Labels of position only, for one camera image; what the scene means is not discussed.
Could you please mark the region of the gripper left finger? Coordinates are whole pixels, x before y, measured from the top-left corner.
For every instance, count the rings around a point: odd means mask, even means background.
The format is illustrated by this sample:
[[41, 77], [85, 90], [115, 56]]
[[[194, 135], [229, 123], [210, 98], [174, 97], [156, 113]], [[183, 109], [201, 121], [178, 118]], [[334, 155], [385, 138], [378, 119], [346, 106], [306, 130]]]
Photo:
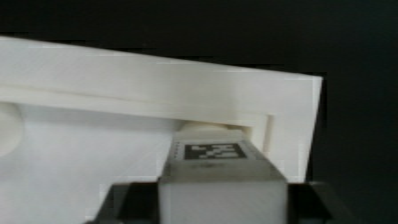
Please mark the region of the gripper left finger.
[[96, 217], [85, 224], [160, 224], [156, 182], [112, 185]]

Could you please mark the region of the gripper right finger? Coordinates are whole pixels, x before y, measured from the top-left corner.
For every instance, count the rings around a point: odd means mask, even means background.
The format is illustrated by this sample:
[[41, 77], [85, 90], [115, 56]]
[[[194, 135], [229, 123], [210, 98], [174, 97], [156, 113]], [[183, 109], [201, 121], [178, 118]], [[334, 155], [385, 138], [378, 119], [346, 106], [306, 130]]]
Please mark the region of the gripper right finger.
[[355, 216], [327, 183], [288, 185], [288, 224], [355, 224]]

